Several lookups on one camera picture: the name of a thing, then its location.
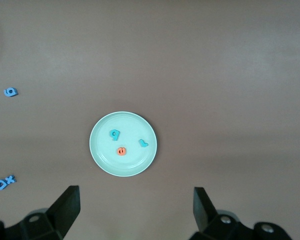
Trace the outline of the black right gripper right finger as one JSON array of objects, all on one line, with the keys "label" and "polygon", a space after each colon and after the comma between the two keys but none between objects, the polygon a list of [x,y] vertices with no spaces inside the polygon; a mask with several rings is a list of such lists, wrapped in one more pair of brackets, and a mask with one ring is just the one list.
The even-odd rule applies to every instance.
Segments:
[{"label": "black right gripper right finger", "polygon": [[203,233],[218,212],[203,187],[194,187],[193,215],[199,232]]}]

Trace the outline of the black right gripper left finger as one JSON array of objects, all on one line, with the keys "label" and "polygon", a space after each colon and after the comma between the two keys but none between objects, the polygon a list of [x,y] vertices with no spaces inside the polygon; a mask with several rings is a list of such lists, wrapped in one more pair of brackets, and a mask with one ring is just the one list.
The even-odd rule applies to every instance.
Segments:
[{"label": "black right gripper left finger", "polygon": [[80,187],[69,186],[49,207],[46,215],[61,237],[65,237],[80,213]]}]

